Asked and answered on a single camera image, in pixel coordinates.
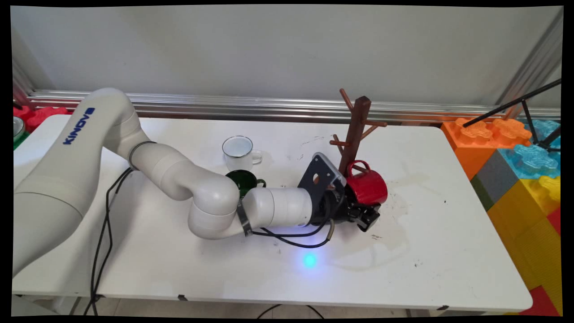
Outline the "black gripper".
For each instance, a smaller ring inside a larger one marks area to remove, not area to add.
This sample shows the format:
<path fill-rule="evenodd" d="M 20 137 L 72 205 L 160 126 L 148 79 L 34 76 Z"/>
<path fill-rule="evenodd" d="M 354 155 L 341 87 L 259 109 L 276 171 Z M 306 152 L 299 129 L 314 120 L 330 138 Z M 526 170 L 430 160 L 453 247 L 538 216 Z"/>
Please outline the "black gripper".
<path fill-rule="evenodd" d="M 379 219 L 381 204 L 362 205 L 356 201 L 355 194 L 349 189 L 344 194 L 327 190 L 312 215 L 312 225 L 319 226 L 329 216 L 336 224 L 354 222 L 361 231 L 367 232 Z"/>

